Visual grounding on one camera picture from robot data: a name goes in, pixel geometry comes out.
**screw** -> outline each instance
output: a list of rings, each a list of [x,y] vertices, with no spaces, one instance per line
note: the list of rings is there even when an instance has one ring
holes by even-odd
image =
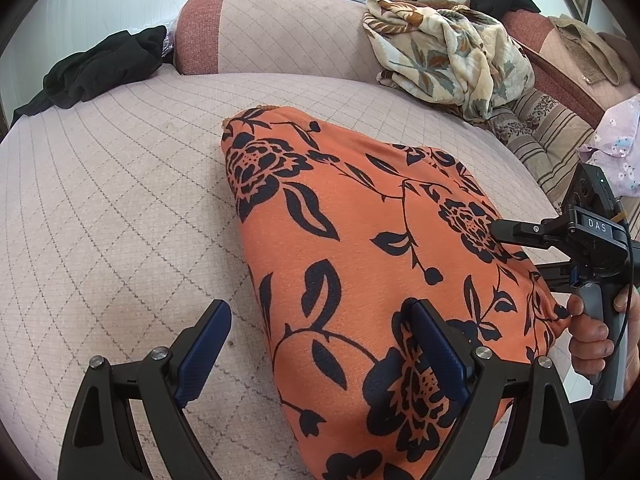
[[[154,361],[160,361],[169,355],[169,349],[166,346],[159,346],[151,351],[151,358]]]
[[[491,356],[494,355],[494,353],[486,346],[479,346],[476,348],[476,355],[481,359],[491,359]]]
[[[551,368],[554,365],[554,362],[549,359],[546,355],[541,355],[538,358],[538,364],[543,368]]]
[[[104,357],[101,355],[94,355],[91,359],[89,359],[89,366],[96,370],[100,368],[104,364]]]

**blue gripper pad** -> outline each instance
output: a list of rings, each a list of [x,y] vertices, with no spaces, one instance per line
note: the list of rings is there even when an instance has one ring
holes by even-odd
[[[438,386],[448,399],[465,406],[470,397],[465,367],[454,349],[420,303],[413,305],[411,321],[414,337],[431,365]]]
[[[178,368],[178,389],[174,399],[180,409],[200,396],[230,330],[231,308],[225,301],[220,301]]]
[[[571,269],[571,275],[569,276],[569,284],[571,286],[580,285],[580,276],[578,275],[578,267]]]

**sofa cushion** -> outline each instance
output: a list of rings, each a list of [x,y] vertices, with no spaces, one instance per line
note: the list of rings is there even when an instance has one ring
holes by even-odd
[[[292,107],[240,112],[222,149],[274,382],[315,478],[359,464],[363,477],[396,467],[421,479],[450,435],[458,406],[433,353],[414,346],[406,298],[427,298],[474,345],[513,361],[546,354],[567,327],[520,247],[493,243],[494,208],[448,153]],[[513,307],[495,307],[500,298]]]
[[[494,136],[360,82],[181,76],[164,65],[69,110],[20,118],[0,144],[0,420],[42,480],[56,477],[89,358],[140,359],[170,344],[213,298],[229,302],[233,326],[187,406],[194,434],[222,478],[310,478],[271,379],[220,151],[223,119],[256,104],[297,107],[384,142],[443,148],[502,215],[554,215]],[[534,263],[562,258],[527,252]],[[567,358],[556,357],[566,372]],[[154,477],[168,479],[139,403],[134,417]]]
[[[175,31],[186,75],[271,72],[376,82],[382,67],[350,0],[189,0]]]

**orange fabric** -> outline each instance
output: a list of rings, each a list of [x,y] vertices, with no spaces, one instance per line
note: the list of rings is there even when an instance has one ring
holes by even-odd
[[[474,345],[521,362],[568,313],[521,248],[491,238],[498,214],[452,156],[265,108],[225,121],[222,149],[302,458],[318,479],[418,480],[458,407],[402,302],[431,301]]]

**black fabric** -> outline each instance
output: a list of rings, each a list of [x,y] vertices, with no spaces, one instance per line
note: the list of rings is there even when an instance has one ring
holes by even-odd
[[[164,25],[135,35],[123,30],[86,52],[65,57],[44,76],[43,89],[36,97],[15,109],[11,126],[22,115],[32,116],[53,105],[71,108],[118,85],[146,79],[162,65],[165,36]]]
[[[578,422],[586,480],[640,478],[640,381],[611,411],[606,402],[581,400]]]
[[[496,20],[501,20],[510,10],[525,9],[529,12],[540,12],[532,0],[471,0],[469,8],[484,12]]]

